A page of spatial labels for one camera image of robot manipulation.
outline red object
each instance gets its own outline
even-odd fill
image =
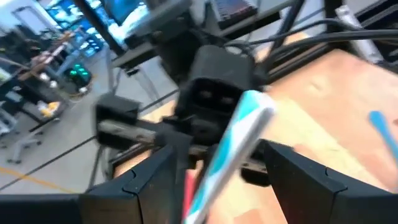
[[[192,202],[193,192],[195,191],[195,178],[191,173],[187,172],[185,174],[185,192],[184,192],[184,202],[182,210],[182,218],[184,219],[187,214],[189,207]]]

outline yellow floor line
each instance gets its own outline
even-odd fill
[[[0,167],[0,173],[13,175],[13,176],[18,177],[18,178],[20,178],[22,180],[28,180],[30,182],[33,182],[33,183],[36,183],[36,184],[40,184],[40,185],[43,185],[45,187],[49,187],[51,189],[59,190],[61,192],[65,192],[65,193],[69,193],[69,194],[77,193],[75,191],[64,189],[63,187],[59,187],[59,186],[57,186],[57,185],[55,185],[53,183],[50,183],[50,182],[47,182],[47,181],[44,181],[44,180],[39,180],[39,179],[36,179],[34,177],[26,176],[24,174],[20,174],[20,173],[14,171],[14,170],[10,170],[10,169],[7,169],[7,168]]]

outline wooden surface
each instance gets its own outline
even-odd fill
[[[263,57],[266,50],[259,52]],[[277,115],[263,137],[293,146],[325,166],[395,192],[398,171],[368,114],[379,110],[398,138],[397,75],[334,50],[275,82],[269,91]],[[174,103],[145,116],[158,121]],[[116,170],[128,170],[133,159]],[[209,223],[286,223],[271,187],[245,184],[235,175],[214,204]]]

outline blue and white toothbrush handle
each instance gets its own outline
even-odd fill
[[[255,149],[275,113],[264,93],[245,91],[193,198],[184,224],[202,224],[217,195]]]
[[[371,111],[369,113],[369,120],[382,136],[384,142],[392,152],[398,166],[398,143],[388,128],[386,117],[380,111]]]

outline monitor screen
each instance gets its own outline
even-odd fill
[[[149,13],[143,0],[101,0],[104,8],[121,26],[125,21],[134,24]]]
[[[63,29],[68,29],[83,17],[83,13],[72,0],[52,1],[45,10]]]

